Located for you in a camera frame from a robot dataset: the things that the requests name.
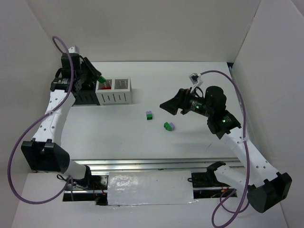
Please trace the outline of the green and purple lego pair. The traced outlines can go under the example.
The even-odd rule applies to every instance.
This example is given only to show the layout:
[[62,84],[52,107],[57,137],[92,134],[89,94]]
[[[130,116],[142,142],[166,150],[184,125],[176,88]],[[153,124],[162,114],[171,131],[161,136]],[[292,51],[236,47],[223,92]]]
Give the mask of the green and purple lego pair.
[[173,123],[165,122],[163,126],[167,131],[173,131],[175,129],[175,125]]

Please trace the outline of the purple and green lego stack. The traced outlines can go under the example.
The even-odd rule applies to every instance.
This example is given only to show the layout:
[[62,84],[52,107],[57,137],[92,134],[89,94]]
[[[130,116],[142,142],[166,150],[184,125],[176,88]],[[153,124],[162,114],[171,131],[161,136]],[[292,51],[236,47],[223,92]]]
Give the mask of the purple and green lego stack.
[[146,119],[147,120],[152,120],[153,119],[152,111],[146,111]]

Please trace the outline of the red and green lego stack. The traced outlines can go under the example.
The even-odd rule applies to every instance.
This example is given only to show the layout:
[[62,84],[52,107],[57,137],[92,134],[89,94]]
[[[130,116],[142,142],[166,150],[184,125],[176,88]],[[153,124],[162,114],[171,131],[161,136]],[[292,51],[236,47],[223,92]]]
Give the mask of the red and green lego stack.
[[99,76],[97,81],[102,84],[106,82],[106,79],[103,76]]

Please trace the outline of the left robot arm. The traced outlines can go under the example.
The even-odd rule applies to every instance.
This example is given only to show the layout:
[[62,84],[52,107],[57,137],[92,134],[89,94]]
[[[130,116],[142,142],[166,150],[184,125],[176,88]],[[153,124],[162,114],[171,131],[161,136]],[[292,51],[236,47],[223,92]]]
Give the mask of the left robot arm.
[[58,69],[50,86],[47,117],[41,122],[30,141],[23,141],[21,150],[33,171],[61,173],[72,176],[76,185],[88,188],[94,178],[87,165],[70,159],[61,147],[61,137],[67,115],[74,105],[98,105],[95,94],[97,78],[101,73],[86,57],[79,54],[77,46],[61,57]]

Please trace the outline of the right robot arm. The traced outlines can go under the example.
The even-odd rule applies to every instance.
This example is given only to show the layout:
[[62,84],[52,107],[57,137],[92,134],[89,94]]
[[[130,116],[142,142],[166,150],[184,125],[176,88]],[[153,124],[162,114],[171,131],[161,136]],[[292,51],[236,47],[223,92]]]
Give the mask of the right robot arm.
[[232,171],[224,162],[217,162],[214,175],[217,181],[246,191],[249,204],[259,213],[264,213],[284,200],[289,192],[292,178],[280,173],[245,137],[245,127],[226,109],[227,97],[222,88],[210,86],[205,95],[197,97],[190,89],[179,89],[160,108],[172,115],[195,112],[207,118],[207,126],[249,169],[249,177]]

